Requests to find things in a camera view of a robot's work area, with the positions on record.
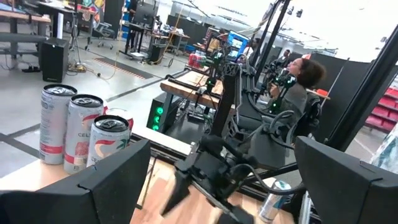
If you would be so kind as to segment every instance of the can lid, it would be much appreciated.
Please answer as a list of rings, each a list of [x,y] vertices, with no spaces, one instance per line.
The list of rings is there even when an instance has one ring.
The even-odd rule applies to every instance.
[[[46,85],[43,89],[46,93],[57,96],[73,96],[77,94],[77,89],[62,84]]]
[[[87,108],[97,108],[103,105],[104,101],[97,96],[87,95],[87,94],[79,94],[73,96],[71,102],[82,107]]]
[[[94,119],[94,125],[107,132],[117,133],[129,129],[126,119],[114,115],[102,115]]]

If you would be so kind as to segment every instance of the curly hair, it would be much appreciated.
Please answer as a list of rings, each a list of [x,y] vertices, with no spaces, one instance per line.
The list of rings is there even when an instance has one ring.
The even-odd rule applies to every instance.
[[[302,65],[300,75],[297,77],[297,83],[305,88],[313,88],[322,79],[326,77],[325,67],[314,60],[301,58]]]

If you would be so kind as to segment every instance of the white can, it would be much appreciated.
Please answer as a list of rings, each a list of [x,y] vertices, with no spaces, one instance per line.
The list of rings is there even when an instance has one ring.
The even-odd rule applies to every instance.
[[[124,149],[130,140],[129,123],[114,115],[102,115],[91,126],[87,167]]]
[[[65,161],[63,168],[69,174],[86,168],[91,125],[104,110],[103,100],[97,96],[79,94],[69,102]]]
[[[43,88],[39,157],[47,164],[63,162],[68,104],[76,94],[77,90],[67,85],[51,84]]]
[[[120,109],[120,108],[111,108],[111,109],[106,110],[105,114],[120,116],[120,117],[126,119],[127,122],[129,123],[129,129],[131,131],[132,125],[134,124],[134,120],[132,119],[132,114],[129,113],[128,111],[126,111],[124,109]]]

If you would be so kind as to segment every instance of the computer tower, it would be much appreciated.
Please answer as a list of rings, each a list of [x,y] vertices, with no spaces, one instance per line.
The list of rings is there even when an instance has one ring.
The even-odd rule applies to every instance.
[[[154,64],[160,64],[162,62],[162,56],[166,50],[165,44],[153,44],[152,52],[150,53],[149,61],[155,62]]]
[[[150,106],[149,116],[147,120],[147,128],[151,128],[155,131],[159,131],[161,133],[165,133],[175,121],[177,116],[178,108],[181,105],[181,101],[183,100],[179,96],[174,96],[172,100],[172,104],[170,105],[170,109],[167,114],[157,114],[157,108],[164,107],[164,101],[166,100],[167,93],[162,93],[159,96],[155,97],[152,100],[152,104]],[[166,120],[164,124],[155,124],[154,118],[158,115],[166,116]]]
[[[68,70],[68,49],[68,41],[57,38],[50,38],[42,44],[43,81],[62,82]]]

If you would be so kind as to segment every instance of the black box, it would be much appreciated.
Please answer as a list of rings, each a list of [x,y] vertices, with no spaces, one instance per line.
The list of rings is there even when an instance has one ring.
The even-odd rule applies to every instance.
[[[61,83],[68,70],[67,40],[50,38],[42,44],[42,72],[46,82]]]
[[[166,50],[165,44],[153,44],[152,52],[150,53],[149,61],[154,64],[160,64],[162,62],[164,51]]]

